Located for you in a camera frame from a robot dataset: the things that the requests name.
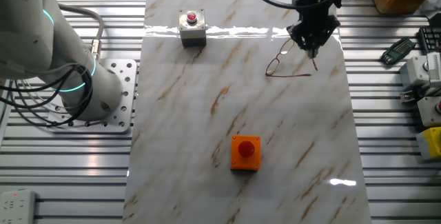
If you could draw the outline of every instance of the electrical outlet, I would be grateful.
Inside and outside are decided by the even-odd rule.
[[[0,195],[0,224],[32,224],[35,193],[30,190],[4,192]]]

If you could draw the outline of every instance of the white marble tabletop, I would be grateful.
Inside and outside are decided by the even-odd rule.
[[[178,10],[204,8],[183,48]],[[147,0],[124,223],[370,223],[338,37],[318,72],[297,46],[267,64],[296,11],[261,0]],[[261,137],[257,172],[230,170],[232,135]]]

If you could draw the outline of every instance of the gray device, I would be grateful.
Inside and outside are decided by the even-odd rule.
[[[441,96],[427,96],[418,101],[421,121],[425,127],[441,126]]]
[[[205,11],[179,10],[179,34],[184,47],[207,45]]]
[[[427,58],[418,56],[410,58],[401,68],[400,76],[404,91],[412,90],[429,83]]]

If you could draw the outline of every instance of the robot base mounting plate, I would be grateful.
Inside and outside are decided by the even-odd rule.
[[[134,106],[134,92],[136,83],[136,73],[138,66],[132,59],[101,59],[104,68],[112,70],[123,84],[123,98],[119,106],[107,118],[102,121],[73,121],[73,125],[65,124],[56,128],[48,128],[55,134],[122,134],[130,130],[132,120],[132,110]],[[53,101],[57,105],[63,105],[61,97],[57,96]],[[50,121],[63,122],[70,118],[69,114],[49,113]]]

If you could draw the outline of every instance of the blue light ring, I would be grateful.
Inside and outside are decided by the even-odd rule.
[[[52,22],[52,25],[54,25],[54,19],[50,16],[50,14],[46,10],[43,10],[43,13],[49,17],[50,21]]]
[[[95,74],[95,69],[96,69],[96,60],[94,59],[94,69],[93,69],[92,73],[90,74],[91,77],[94,76],[94,74]],[[81,85],[79,85],[79,86],[77,86],[77,87],[75,87],[75,88],[72,88],[72,89],[69,89],[69,90],[60,90],[60,92],[72,92],[72,91],[74,91],[74,90],[78,90],[78,89],[80,89],[80,88],[83,87],[84,85],[85,85],[85,83],[82,83]]]

